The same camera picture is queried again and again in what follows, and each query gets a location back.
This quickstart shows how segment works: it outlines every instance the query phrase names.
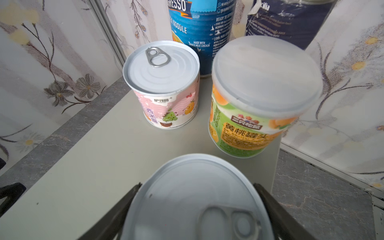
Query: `tabletop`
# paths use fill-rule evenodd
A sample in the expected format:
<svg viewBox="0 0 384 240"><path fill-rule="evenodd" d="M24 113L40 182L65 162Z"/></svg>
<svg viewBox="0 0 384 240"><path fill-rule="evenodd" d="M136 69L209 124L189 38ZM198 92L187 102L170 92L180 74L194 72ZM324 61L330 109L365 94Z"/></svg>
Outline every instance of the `tabletop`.
<svg viewBox="0 0 384 240"><path fill-rule="evenodd" d="M218 156L271 191L280 138L249 159L223 153L208 132L211 91L201 79L196 116L172 130L149 124L130 91L0 218L0 239L77 239L134 185L189 153Z"/></svg>

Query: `tin can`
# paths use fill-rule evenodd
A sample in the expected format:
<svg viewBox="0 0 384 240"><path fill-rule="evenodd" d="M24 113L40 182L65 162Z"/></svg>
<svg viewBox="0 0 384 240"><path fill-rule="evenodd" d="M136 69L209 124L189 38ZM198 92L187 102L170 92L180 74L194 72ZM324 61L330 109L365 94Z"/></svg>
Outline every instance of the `tin can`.
<svg viewBox="0 0 384 240"><path fill-rule="evenodd" d="M164 164L141 186L121 239L275 238L261 197L238 169L215 156L188 154Z"/></svg>
<svg viewBox="0 0 384 240"><path fill-rule="evenodd" d="M230 41L212 67L210 135L219 149L239 158L261 153L320 97L318 65L278 38Z"/></svg>
<svg viewBox="0 0 384 240"><path fill-rule="evenodd" d="M172 38L196 51L201 77L230 37L236 0L168 0Z"/></svg>
<svg viewBox="0 0 384 240"><path fill-rule="evenodd" d="M129 55L123 76L139 99L146 119L161 129L174 129L196 115L199 70L199 57L190 47L156 41Z"/></svg>
<svg viewBox="0 0 384 240"><path fill-rule="evenodd" d="M245 35L264 35L306 49L331 12L335 0L254 0Z"/></svg>

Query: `gray marble floor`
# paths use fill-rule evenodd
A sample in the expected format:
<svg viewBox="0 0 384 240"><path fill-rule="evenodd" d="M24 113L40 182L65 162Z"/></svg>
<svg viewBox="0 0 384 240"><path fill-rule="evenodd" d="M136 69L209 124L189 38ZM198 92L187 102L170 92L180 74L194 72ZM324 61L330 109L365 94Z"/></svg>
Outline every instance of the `gray marble floor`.
<svg viewBox="0 0 384 240"><path fill-rule="evenodd" d="M35 184L129 91L121 78L0 176ZM272 195L319 240L375 239L369 194L280 150Z"/></svg>

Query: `dark blue can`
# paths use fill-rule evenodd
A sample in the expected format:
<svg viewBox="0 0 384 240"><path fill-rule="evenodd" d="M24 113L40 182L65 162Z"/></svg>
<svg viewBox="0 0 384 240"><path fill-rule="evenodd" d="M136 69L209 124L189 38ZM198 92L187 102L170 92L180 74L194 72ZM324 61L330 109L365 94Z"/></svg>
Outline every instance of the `dark blue can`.
<svg viewBox="0 0 384 240"><path fill-rule="evenodd" d="M230 37L236 0L168 0L172 38L190 46L209 76L217 51Z"/></svg>
<svg viewBox="0 0 384 240"><path fill-rule="evenodd" d="M301 49L312 42L335 0L262 0L248 15L245 35L264 35L288 41Z"/></svg>

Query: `floral wallpaper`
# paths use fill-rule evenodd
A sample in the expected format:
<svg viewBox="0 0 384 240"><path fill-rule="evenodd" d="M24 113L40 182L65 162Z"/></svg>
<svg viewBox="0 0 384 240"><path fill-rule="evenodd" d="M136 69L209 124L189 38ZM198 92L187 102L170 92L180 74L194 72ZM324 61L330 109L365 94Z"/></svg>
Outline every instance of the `floral wallpaper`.
<svg viewBox="0 0 384 240"><path fill-rule="evenodd" d="M84 0L0 3L0 175L121 76Z"/></svg>
<svg viewBox="0 0 384 240"><path fill-rule="evenodd" d="M138 46L171 40L167 0L101 0L128 56ZM253 0L237 0L230 39L243 36ZM282 142L384 190L384 6L338 0L306 49L319 64L319 101Z"/></svg>

